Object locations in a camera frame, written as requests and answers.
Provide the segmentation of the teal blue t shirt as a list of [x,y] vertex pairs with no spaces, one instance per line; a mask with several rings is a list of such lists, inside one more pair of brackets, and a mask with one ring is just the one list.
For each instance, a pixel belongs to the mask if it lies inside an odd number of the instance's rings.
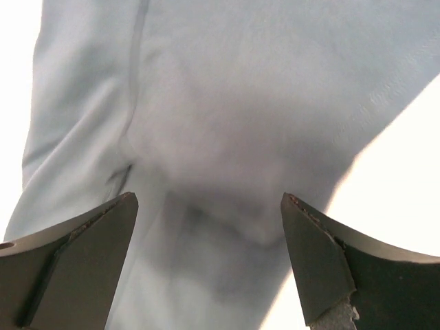
[[438,1],[44,1],[5,238],[131,191],[108,329],[258,329],[324,210],[439,73]]

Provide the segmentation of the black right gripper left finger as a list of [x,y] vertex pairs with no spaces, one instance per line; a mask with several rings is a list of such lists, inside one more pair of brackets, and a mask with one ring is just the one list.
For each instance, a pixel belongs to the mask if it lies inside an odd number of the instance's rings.
[[1,329],[104,329],[138,212],[128,192],[1,244]]

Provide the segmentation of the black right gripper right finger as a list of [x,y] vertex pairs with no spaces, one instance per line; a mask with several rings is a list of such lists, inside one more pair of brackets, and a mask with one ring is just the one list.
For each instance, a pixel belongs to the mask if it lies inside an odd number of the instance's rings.
[[439,257],[373,239],[288,193],[280,209],[310,329],[439,328]]

